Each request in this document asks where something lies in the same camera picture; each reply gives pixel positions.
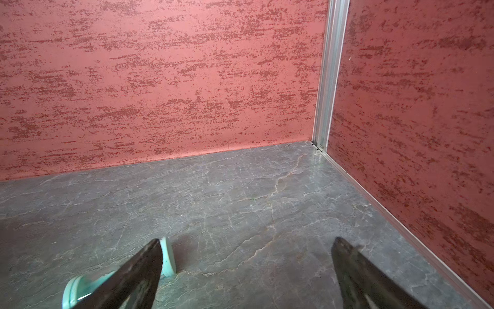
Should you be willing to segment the teal hourglass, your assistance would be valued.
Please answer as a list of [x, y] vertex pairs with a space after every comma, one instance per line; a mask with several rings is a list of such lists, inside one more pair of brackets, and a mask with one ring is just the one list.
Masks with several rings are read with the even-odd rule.
[[70, 279], [62, 307], [152, 308], [160, 280], [175, 275], [172, 243], [168, 238], [155, 238], [118, 269]]

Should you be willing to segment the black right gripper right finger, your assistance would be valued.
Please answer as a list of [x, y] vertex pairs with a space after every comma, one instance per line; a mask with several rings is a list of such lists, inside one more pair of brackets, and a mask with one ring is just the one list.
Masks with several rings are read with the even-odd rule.
[[331, 248], [344, 308], [424, 308], [346, 239], [337, 237]]

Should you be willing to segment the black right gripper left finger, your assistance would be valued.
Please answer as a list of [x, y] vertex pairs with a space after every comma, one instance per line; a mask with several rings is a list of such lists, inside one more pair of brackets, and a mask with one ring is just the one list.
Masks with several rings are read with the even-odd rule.
[[75, 308], [152, 308], [162, 262], [160, 241], [152, 239]]

